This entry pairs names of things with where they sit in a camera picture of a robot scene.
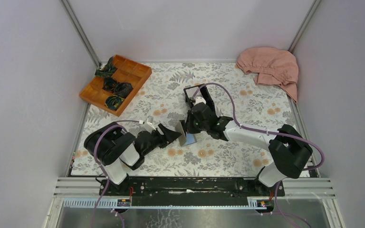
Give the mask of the dark rolled tie top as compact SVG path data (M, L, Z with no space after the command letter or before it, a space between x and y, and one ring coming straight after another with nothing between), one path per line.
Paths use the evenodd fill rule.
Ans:
M95 71L95 76L108 78L111 77L116 71L117 67L113 63L114 57L110 57L107 64L102 69L97 69Z

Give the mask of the floral patterned table mat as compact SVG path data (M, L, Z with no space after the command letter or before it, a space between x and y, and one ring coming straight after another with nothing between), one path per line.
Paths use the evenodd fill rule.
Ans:
M244 125L276 130L295 125L286 93L276 86L256 85L253 74L245 74L234 63L151 63L152 74L121 116L91 106L72 165L72 176L97 176L101 169L84 148L86 137L114 121L130 133L142 127L135 123L152 116L156 124L174 129L186 118L188 109L183 89L209 83L209 92L218 115L237 117ZM254 177L272 162L270 154L240 142L215 140L206 133L196 135L197 143L181 147L174 142L155 149L134 176L226 176Z

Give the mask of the black card tray box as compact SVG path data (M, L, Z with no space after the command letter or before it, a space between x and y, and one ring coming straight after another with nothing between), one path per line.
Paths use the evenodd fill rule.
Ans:
M209 109L216 114L214 101L205 84L190 86L183 89L185 102L191 110L195 105L204 103Z

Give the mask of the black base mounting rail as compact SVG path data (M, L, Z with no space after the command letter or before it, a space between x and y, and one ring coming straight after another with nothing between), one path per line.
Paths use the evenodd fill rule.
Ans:
M128 176L118 185L100 180L99 193L125 196L132 206L247 206L248 198L283 197L283 185L265 187L254 178Z

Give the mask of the dark rolled tie middle right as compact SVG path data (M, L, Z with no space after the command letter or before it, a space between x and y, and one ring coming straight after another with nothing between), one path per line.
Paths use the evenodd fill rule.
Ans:
M118 83L115 85L113 94L121 98L127 98L128 95L133 91L133 87L130 83Z

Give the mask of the dark rolled tie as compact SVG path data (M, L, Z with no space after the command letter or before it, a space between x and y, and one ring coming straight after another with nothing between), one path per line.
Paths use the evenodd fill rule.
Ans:
M113 63L114 57L110 57L107 64L102 69L97 69L95 71L95 76L108 78L111 77L116 71L117 67Z
M118 82L116 80L114 80L112 77L107 77L107 78L104 78L102 89L113 93L117 84L118 84Z
M112 95L106 99L105 106L110 110L116 111L124 102L124 100L125 99L120 96Z
M128 95L133 91L133 87L130 83L118 83L115 85L113 94L121 98L127 98Z

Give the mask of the dark rolled tie bottom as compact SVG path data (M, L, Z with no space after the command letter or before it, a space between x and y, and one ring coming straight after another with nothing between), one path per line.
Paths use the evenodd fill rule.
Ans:
M120 96L112 95L106 99L105 106L110 110L116 111L124 102L124 100L125 99Z

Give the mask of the pink crumpled cloth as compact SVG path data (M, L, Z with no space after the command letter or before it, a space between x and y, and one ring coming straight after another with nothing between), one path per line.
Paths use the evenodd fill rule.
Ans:
M279 86L295 103L298 101L299 67L289 51L275 47L249 48L239 55L236 65L245 74L257 73L255 84Z

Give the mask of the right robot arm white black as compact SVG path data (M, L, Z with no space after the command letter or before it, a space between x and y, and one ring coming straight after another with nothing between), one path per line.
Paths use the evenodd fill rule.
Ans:
M297 179L313 153L291 125L284 124L276 132L241 126L231 117L218 117L203 102L188 111L185 127L190 134L206 132L216 140L246 143L268 151L273 162L261 169L253 183L254 191L261 196L285 178Z

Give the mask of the aluminium frame rail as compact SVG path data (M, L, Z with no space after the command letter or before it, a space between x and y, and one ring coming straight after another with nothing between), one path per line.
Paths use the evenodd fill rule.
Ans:
M72 207L92 207L95 198L103 196L99 207L104 208L148 208L148 209L257 209L268 210L274 199L289 200L316 200L327 208L337 204L331 181L327 178L300 178L286 179L281 182L285 196L274 196L272 199L260 197L248 198L247 206L132 206L132 200L125 196L104 196L99 193L100 180L93 177L64 177L59 178L54 191L55 195L66 198L65 204Z

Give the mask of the dark rolled tie middle left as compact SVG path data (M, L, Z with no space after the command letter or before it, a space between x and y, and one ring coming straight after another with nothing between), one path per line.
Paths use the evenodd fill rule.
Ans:
M118 82L116 80L114 80L112 77L107 77L107 78L104 78L102 89L113 93L117 84L118 84Z

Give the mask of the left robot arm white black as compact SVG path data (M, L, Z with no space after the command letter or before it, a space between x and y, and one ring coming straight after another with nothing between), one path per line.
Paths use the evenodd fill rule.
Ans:
M135 121L144 130L137 136L128 132L119 122L112 122L91 133L84 141L84 148L109 179L110 189L116 195L128 191L126 165L131 170L139 168L145 156L157 148L165 148L182 134L166 128L161 123L155 126L150 120Z

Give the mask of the orange wooden compartment tray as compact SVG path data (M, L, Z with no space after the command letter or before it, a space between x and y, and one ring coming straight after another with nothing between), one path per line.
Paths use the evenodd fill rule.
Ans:
M95 71L95 77L82 89L79 97L102 110L120 116L136 96L152 69L120 55Z

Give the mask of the grey leather card holder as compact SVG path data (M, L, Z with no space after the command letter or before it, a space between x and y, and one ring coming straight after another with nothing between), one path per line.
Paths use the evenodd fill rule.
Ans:
M175 126L175 130L179 132L181 135L178 137L178 142L181 147L192 145L197 143L196 137L194 134L188 133L184 127L185 121L180 120Z

